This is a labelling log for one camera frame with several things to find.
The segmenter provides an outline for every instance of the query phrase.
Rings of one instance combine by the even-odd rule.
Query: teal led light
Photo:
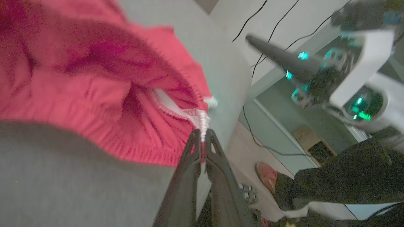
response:
[[[309,58],[309,53],[301,52],[301,53],[299,54],[299,58],[302,59],[302,60],[306,60],[306,59]]]
[[[293,75],[289,71],[286,71],[286,78],[288,78],[288,80],[291,80],[292,77]]]
[[[296,96],[298,92],[299,92],[299,89],[295,89],[295,90],[293,91],[293,93],[292,93],[292,97]]]

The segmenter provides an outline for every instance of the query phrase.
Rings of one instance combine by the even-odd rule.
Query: white drawstring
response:
[[[210,118],[208,117],[208,114],[205,111],[200,109],[198,110],[198,115],[199,115],[199,130],[201,132],[201,142],[205,142],[205,136],[209,128]]]
[[[205,102],[208,105],[208,109],[214,109],[217,107],[217,99],[212,96],[212,97],[204,97],[203,102]]]

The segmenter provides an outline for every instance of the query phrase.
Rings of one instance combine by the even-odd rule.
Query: red object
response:
[[[276,176],[278,172],[265,162],[258,162],[255,171],[261,182],[267,187],[272,195],[275,195]]]
[[[265,218],[262,218],[262,227],[269,227],[269,221]]]
[[[0,46],[0,119],[71,130],[121,160],[176,166],[211,97],[173,28],[130,23],[112,0],[2,1]]]

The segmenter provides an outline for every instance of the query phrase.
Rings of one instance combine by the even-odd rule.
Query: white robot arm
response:
[[[397,40],[403,9],[396,2],[359,1],[333,14],[341,36],[362,47],[359,56],[348,47],[332,48],[321,58],[289,53],[251,35],[246,39],[286,71],[297,87],[297,105],[322,108],[404,154],[404,85],[378,72]]]

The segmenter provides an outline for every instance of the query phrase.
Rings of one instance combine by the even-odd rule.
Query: gray sofa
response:
[[[251,84],[247,62],[192,0],[122,0],[140,24],[172,25],[204,69],[219,106],[211,128],[227,146]],[[151,226],[174,168],[116,160],[41,124],[0,123],[0,226]],[[198,211],[210,183],[199,179]]]

